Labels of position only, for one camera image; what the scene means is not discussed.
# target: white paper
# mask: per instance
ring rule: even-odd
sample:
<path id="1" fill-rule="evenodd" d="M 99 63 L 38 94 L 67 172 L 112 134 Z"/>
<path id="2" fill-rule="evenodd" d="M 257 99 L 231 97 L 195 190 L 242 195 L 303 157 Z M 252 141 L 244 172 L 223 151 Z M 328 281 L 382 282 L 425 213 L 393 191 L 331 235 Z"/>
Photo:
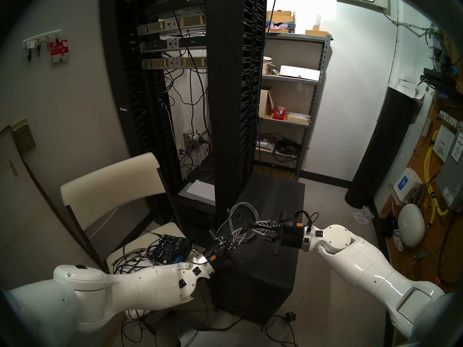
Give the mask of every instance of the white paper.
<path id="1" fill-rule="evenodd" d="M 463 134 L 461 132 L 458 133 L 458 138 L 456 139 L 455 146 L 452 150 L 452 157 L 458 163 L 460 159 L 460 155 L 462 154 L 463 149 Z"/>
<path id="2" fill-rule="evenodd" d="M 415 91 L 412 89 L 405 88 L 398 84 L 395 90 L 399 91 L 400 93 L 405 94 L 406 96 L 410 98 L 415 98 Z"/>
<path id="3" fill-rule="evenodd" d="M 416 84 L 415 83 L 410 83 L 407 82 L 406 80 L 399 79 L 399 85 L 408 89 L 415 90 L 416 89 Z"/>
<path id="4" fill-rule="evenodd" d="M 439 129 L 433 150 L 443 161 L 447 159 L 453 138 L 455 138 L 455 134 L 442 125 Z"/>

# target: white wall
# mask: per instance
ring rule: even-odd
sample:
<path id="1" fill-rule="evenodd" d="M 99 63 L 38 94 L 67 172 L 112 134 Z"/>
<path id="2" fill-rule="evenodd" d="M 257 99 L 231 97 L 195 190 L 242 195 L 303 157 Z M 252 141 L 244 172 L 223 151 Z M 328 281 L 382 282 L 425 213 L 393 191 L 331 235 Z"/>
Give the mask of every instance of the white wall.
<path id="1" fill-rule="evenodd" d="M 271 10 L 273 0 L 267 0 Z M 396 16 L 396 0 L 391 0 Z M 375 128 L 394 57 L 396 27 L 381 11 L 336 0 L 276 0 L 275 9 L 296 11 L 296 33 L 332 34 L 332 56 L 302 169 L 352 180 Z"/>
<path id="2" fill-rule="evenodd" d="M 45 46 L 28 62 L 22 40 L 61 29 L 70 60 L 52 64 Z M 99 0 L 34 0 L 0 49 L 0 129 L 27 118 L 36 148 L 25 160 L 71 223 L 62 184 L 130 157 L 101 41 Z M 148 213 L 144 200 L 118 209 L 94 237 L 114 248 Z"/>
<path id="3" fill-rule="evenodd" d="M 420 27 L 429 27 L 431 22 L 428 18 L 416 11 L 401 0 L 398 0 L 399 15 L 393 16 L 393 19 L 411 23 Z M 399 74 L 405 73 L 419 80 L 423 74 L 423 68 L 432 69 L 432 50 L 426 45 L 423 30 L 417 30 L 410 27 L 399 26 L 397 31 L 397 49 L 395 52 L 393 68 L 389 85 L 396 87 Z M 428 39 L 428 44 L 432 45 L 432 40 Z M 425 93 L 426 85 L 421 84 L 419 93 Z M 397 153 L 395 160 L 386 176 L 383 185 L 375 196 L 375 205 L 380 211 L 391 194 L 392 185 L 397 181 L 404 169 L 407 167 L 413 150 L 418 143 L 419 136 L 423 130 L 423 125 L 431 104 L 431 92 L 425 94 L 423 106 L 413 124 L 410 124 L 402 145 Z"/>

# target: power strip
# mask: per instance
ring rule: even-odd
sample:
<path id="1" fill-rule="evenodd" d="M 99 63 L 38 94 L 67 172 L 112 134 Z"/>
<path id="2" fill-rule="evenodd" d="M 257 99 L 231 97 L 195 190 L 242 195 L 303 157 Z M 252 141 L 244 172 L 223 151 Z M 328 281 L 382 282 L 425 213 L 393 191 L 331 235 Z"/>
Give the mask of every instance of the power strip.
<path id="1" fill-rule="evenodd" d="M 439 118 L 445 120 L 448 124 L 450 124 L 454 128 L 458 127 L 458 121 L 455 118 L 453 118 L 451 115 L 444 112 L 443 110 L 440 110 Z"/>

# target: power outlet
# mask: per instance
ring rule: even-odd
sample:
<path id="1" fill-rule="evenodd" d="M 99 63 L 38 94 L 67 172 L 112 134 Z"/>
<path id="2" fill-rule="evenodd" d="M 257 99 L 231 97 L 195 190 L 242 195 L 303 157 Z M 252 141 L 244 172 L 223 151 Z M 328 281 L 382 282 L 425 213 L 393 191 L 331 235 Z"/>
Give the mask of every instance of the power outlet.
<path id="1" fill-rule="evenodd" d="M 190 152 L 192 150 L 195 150 L 196 148 L 199 147 L 198 139 L 200 135 L 199 133 L 194 133 L 191 130 L 188 130 L 183 133 L 183 141 L 185 142 L 185 150 Z"/>

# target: label sticker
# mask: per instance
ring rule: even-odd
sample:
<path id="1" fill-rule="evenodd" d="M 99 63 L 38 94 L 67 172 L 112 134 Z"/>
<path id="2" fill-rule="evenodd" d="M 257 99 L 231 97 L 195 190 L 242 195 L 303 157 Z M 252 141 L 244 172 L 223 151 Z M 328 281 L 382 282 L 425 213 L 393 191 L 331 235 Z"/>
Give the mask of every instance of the label sticker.
<path id="1" fill-rule="evenodd" d="M 407 179 L 407 176 L 404 175 L 403 179 L 400 181 L 400 183 L 398 184 L 398 188 L 399 190 L 402 190 L 403 187 L 405 186 L 405 184 L 407 183 L 408 179 Z"/>
<path id="2" fill-rule="evenodd" d="M 458 163 L 458 160 L 460 159 L 460 155 L 462 154 L 463 150 L 463 133 L 459 132 L 458 133 L 458 138 L 456 139 L 455 146 L 453 147 L 452 150 L 452 158 L 455 159 L 455 161 Z"/>
<path id="3" fill-rule="evenodd" d="M 445 187 L 445 189 L 442 192 L 442 196 L 445 198 L 447 205 L 450 207 L 450 205 L 452 205 L 453 203 L 453 195 L 448 187 Z"/>
<path id="4" fill-rule="evenodd" d="M 460 191 L 460 186 L 457 184 L 455 185 L 455 188 L 453 189 L 453 196 L 456 196 L 459 191 Z"/>

